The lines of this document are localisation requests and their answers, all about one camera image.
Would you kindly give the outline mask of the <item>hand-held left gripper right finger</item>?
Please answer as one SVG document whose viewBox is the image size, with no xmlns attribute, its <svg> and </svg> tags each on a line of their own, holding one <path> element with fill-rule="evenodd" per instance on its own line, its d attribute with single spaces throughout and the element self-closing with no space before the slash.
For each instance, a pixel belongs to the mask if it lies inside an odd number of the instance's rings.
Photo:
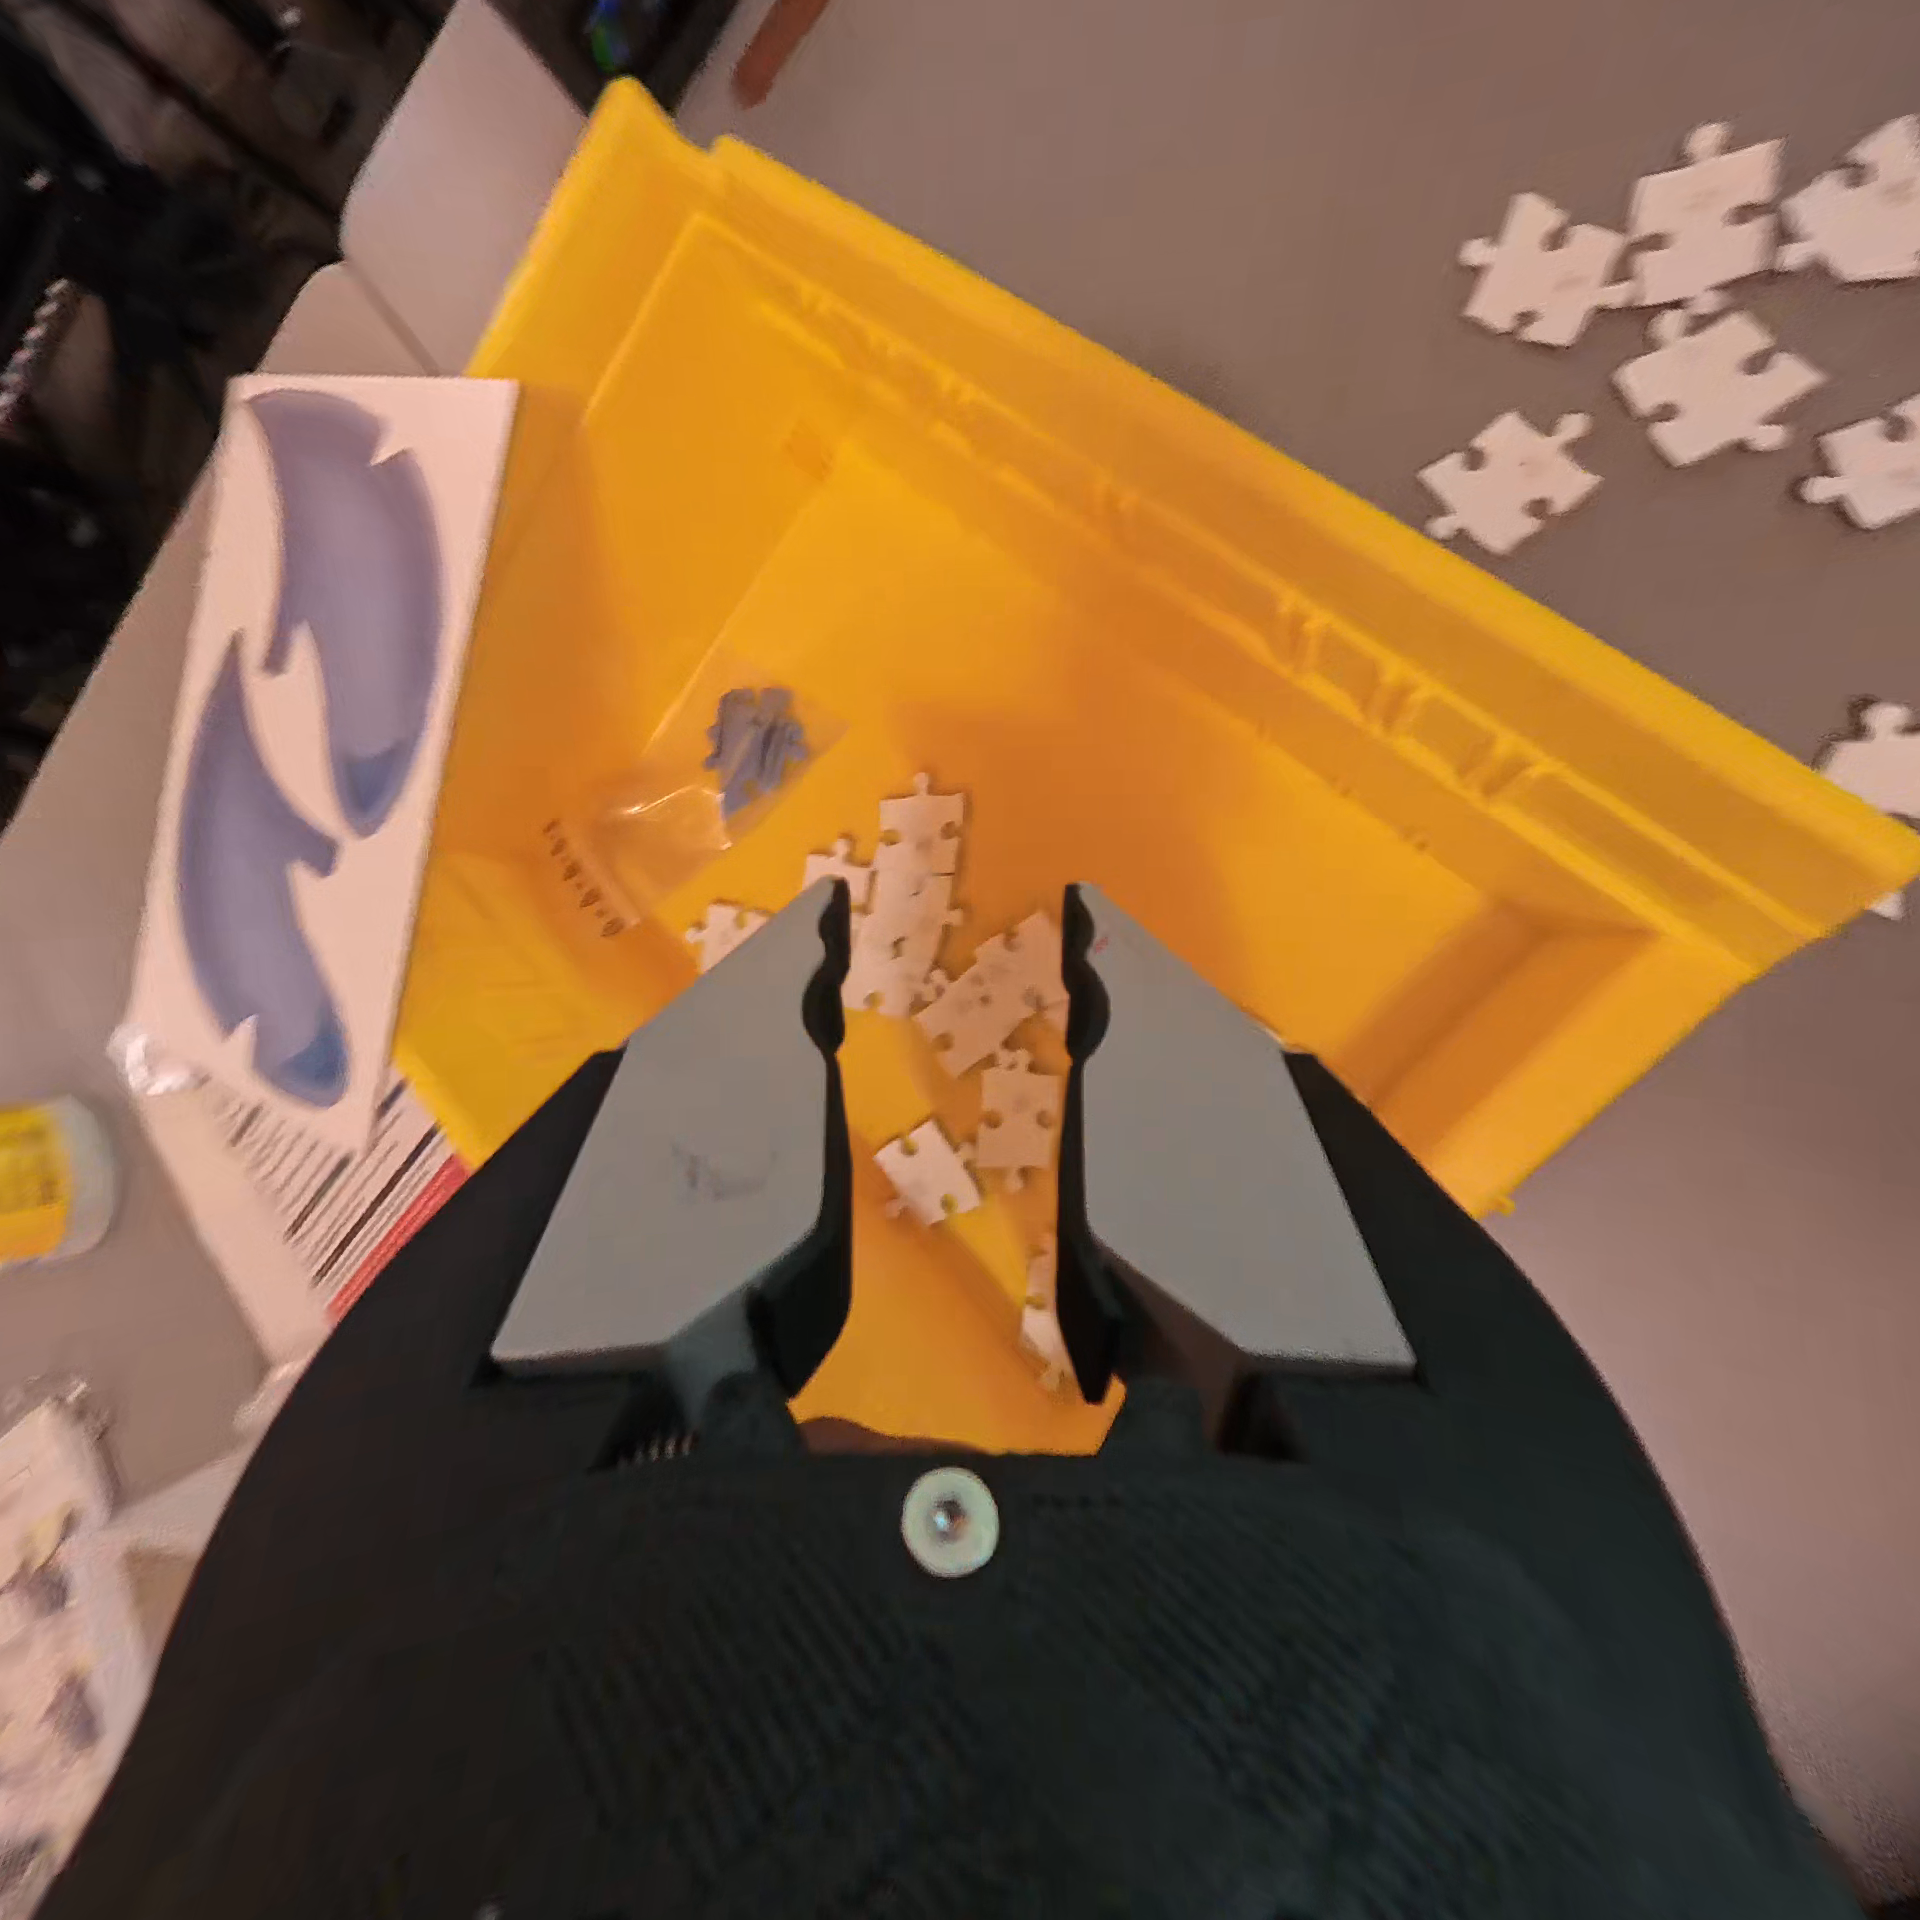
<svg viewBox="0 0 1920 1920">
<path fill-rule="evenodd" d="M 1062 892 L 1058 1330 L 1079 1396 L 1414 1376 L 1287 1046 L 1091 883 Z"/>
</svg>

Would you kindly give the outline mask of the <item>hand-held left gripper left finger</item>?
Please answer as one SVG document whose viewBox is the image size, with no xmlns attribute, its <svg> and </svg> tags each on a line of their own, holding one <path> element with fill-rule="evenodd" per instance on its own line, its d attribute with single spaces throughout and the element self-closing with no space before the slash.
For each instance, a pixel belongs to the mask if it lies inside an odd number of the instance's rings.
<svg viewBox="0 0 1920 1920">
<path fill-rule="evenodd" d="M 509 1376 L 677 1401 L 819 1374 L 852 1293 L 844 881 L 812 883 L 635 1029 L 491 1340 Z"/>
</svg>

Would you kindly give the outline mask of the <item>heap of white jigsaw pieces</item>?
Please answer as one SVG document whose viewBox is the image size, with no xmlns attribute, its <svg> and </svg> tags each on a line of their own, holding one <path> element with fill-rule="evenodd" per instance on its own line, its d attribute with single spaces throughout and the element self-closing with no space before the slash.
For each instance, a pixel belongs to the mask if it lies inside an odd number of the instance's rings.
<svg viewBox="0 0 1920 1920">
<path fill-rule="evenodd" d="M 854 1156 L 882 1219 L 926 1256 L 956 1256 L 997 1288 L 1038 1390 L 1070 1395 L 1055 1306 L 1066 1122 L 1062 934 L 1053 910 L 971 915 L 970 794 L 911 774 L 871 827 L 819 834 L 748 892 L 735 862 L 685 917 L 700 971 L 738 950 L 812 885 L 849 899 L 844 1074 Z"/>
</svg>

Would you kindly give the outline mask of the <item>yellow plastic bin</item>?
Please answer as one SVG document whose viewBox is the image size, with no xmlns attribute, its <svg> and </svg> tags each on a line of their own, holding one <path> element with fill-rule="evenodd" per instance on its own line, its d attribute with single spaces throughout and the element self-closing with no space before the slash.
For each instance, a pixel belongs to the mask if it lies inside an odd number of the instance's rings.
<svg viewBox="0 0 1920 1920">
<path fill-rule="evenodd" d="M 396 1053 L 470 1169 L 695 976 L 685 917 L 919 773 L 971 915 L 1089 881 L 1484 1213 L 1915 876 L 1915 834 L 643 88 L 468 372 L 519 384 Z M 687 688 L 842 742 L 657 910 L 589 816 Z"/>
</svg>

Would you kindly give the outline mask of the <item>pile of white puzzle pieces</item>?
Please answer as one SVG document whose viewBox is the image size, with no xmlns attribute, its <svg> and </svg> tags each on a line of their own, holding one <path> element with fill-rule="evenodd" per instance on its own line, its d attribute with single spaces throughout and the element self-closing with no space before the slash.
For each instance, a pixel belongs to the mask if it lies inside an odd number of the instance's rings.
<svg viewBox="0 0 1920 1920">
<path fill-rule="evenodd" d="M 1750 282 L 1812 273 L 1838 289 L 1915 284 L 1915 112 L 1861 136 L 1825 171 L 1782 194 L 1785 144 L 1735 142 L 1724 123 L 1690 130 L 1678 162 L 1634 180 L 1626 226 L 1585 225 L 1523 189 L 1500 226 L 1463 241 L 1473 276 L 1460 318 L 1490 337 L 1565 353 L 1609 314 L 1644 315 L 1644 345 L 1609 393 L 1651 452 L 1682 472 L 1726 452 L 1777 452 L 1793 409 L 1826 374 L 1735 296 Z M 1508 558 L 1599 488 L 1579 443 L 1587 417 L 1549 426 L 1494 417 L 1419 469 L 1426 536 Z M 1863 536 L 1915 524 L 1915 392 L 1815 435 L 1815 469 L 1793 484 L 1806 506 Z M 1866 699 L 1815 757 L 1855 800 L 1915 830 L 1915 709 Z"/>
</svg>

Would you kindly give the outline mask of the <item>clear bag of blue pieces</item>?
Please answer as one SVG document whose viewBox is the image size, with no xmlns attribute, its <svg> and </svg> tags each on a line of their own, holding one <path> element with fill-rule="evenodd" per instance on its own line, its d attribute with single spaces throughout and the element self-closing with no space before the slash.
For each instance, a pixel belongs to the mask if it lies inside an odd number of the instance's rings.
<svg viewBox="0 0 1920 1920">
<path fill-rule="evenodd" d="M 845 731 L 836 712 L 785 683 L 687 688 L 593 810 L 607 892 L 635 917 L 657 910 L 754 833 Z"/>
</svg>

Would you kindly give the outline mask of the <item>blue white printed sheet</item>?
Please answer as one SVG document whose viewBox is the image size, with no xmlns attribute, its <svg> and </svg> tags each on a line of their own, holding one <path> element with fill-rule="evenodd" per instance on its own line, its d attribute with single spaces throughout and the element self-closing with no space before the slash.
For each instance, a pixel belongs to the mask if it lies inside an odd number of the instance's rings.
<svg viewBox="0 0 1920 1920">
<path fill-rule="evenodd" d="M 519 406 L 228 387 L 110 1058 L 276 1365 L 459 1180 L 394 1045 Z"/>
</svg>

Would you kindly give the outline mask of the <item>small yellow grey container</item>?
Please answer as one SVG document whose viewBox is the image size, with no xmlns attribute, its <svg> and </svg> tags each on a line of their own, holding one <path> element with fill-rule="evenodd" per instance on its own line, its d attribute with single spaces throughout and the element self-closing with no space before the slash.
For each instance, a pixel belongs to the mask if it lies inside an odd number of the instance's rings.
<svg viewBox="0 0 1920 1920">
<path fill-rule="evenodd" d="M 110 1232 L 117 1162 L 100 1115 L 75 1096 L 3 1109 L 3 1268 L 60 1264 Z"/>
</svg>

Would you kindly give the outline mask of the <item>white printed paper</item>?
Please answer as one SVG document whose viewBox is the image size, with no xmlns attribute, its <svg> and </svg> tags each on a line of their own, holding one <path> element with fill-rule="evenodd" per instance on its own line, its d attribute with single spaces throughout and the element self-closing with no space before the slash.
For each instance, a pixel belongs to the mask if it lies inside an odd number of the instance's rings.
<svg viewBox="0 0 1920 1920">
<path fill-rule="evenodd" d="M 103 1421 L 75 1379 L 5 1395 L 3 1915 L 31 1915 L 117 1772 L 153 1680 Z"/>
</svg>

